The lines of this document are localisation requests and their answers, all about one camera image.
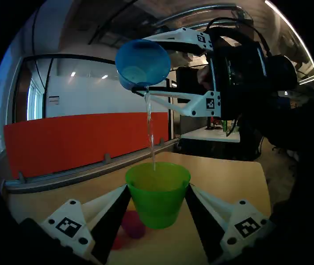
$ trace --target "ceiling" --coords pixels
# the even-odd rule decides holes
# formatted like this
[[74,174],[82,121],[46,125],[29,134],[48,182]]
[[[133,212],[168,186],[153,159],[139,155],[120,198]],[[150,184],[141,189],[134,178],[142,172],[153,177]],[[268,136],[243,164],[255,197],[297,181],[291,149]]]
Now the ceiling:
[[[185,17],[160,23],[161,20],[182,11],[210,5],[219,5],[222,8],[203,12],[199,10]],[[200,25],[215,17],[243,17],[253,21],[254,27],[264,35],[273,54],[286,55],[298,70],[306,74],[313,72],[296,36],[264,0],[132,0],[130,3],[124,0],[76,0],[73,6],[73,14],[63,31],[63,38],[70,36],[71,39],[80,39],[87,45],[103,44],[113,48],[119,48],[131,39],[180,27],[204,30],[205,26]],[[249,34],[259,41],[256,34]],[[231,45],[235,44],[229,38],[225,40]]]

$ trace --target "green cup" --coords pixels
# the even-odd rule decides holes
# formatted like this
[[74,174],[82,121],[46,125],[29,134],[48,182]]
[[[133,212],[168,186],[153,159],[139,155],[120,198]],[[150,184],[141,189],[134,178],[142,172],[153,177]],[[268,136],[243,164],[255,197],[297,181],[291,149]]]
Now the green cup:
[[174,224],[187,190],[190,173],[182,166],[156,162],[130,168],[126,182],[140,220],[150,228]]

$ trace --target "desk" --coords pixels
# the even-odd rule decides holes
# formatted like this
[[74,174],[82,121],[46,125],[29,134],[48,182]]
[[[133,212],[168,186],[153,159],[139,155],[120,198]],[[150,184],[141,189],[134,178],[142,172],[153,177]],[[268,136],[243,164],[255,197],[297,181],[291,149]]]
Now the desk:
[[239,132],[232,132],[228,137],[226,133],[220,130],[205,130],[206,127],[182,134],[180,137],[182,139],[194,139],[194,140],[206,140],[214,142],[230,142],[239,143],[241,138]]
[[[268,188],[263,169],[257,162],[211,159],[170,152],[157,154],[156,161],[182,165],[190,171],[190,182],[197,187],[229,203],[245,198],[260,212],[270,216]],[[123,185],[125,173],[130,167],[55,190],[10,194],[8,207],[18,222],[26,217],[41,222],[70,198],[85,203]],[[208,264],[185,201],[174,225],[162,230],[147,229],[142,239],[134,240],[124,249],[112,251],[108,260],[109,265]]]

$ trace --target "orange wall panel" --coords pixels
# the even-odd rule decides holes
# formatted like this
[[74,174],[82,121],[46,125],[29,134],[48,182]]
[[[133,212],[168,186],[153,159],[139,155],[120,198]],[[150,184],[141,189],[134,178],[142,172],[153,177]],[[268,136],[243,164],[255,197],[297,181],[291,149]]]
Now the orange wall panel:
[[[168,113],[152,113],[154,143],[168,140]],[[149,146],[146,113],[88,114],[18,122],[4,127],[12,176],[50,174]]]

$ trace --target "pipe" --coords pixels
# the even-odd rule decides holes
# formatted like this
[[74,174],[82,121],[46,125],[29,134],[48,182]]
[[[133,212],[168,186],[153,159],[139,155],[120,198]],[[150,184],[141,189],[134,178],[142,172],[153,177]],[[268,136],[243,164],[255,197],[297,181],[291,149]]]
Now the pipe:
[[180,13],[176,13],[174,15],[171,15],[165,19],[162,19],[160,21],[157,21],[156,23],[154,23],[152,26],[154,27],[160,27],[164,24],[166,24],[167,22],[176,20],[176,19],[180,19],[186,16],[190,16],[190,15],[196,15],[196,14],[201,14],[201,13],[205,13],[205,12],[210,12],[212,10],[235,10],[235,11],[241,11],[246,13],[249,17],[250,15],[243,10],[243,8],[241,8],[240,6],[237,6],[236,4],[215,4],[215,5],[207,5],[207,6],[201,6],[201,7],[195,7],[192,9],[188,9],[185,11],[182,11]]
[[[215,23],[212,24],[211,27],[216,27],[218,26],[218,24],[221,24],[222,26],[235,26],[237,22],[231,21],[231,20],[220,20],[220,21],[215,21]],[[206,28],[207,25],[208,23],[201,23],[201,24],[188,25],[185,27],[192,30],[197,30],[197,29]]]

